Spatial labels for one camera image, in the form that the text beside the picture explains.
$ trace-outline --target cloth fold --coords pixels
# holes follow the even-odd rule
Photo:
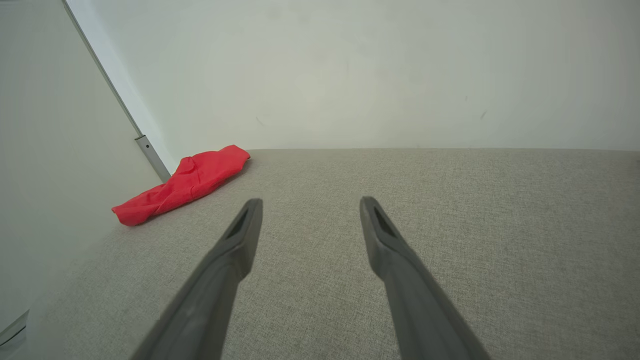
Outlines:
[[[142,224],[151,216],[166,213],[213,192],[226,179],[240,172],[249,158],[248,152],[235,145],[183,158],[165,184],[111,210],[124,225]]]

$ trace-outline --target red fabric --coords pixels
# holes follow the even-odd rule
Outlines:
[[[111,210],[125,225],[142,224],[153,215],[166,213],[211,193],[224,180],[240,172],[247,159],[249,153],[235,145],[184,158],[165,184]]]

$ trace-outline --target white wall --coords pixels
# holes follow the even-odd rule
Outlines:
[[[640,150],[635,0],[74,1],[95,7],[176,158]]]
[[[0,3],[0,331],[160,183],[60,0]]]

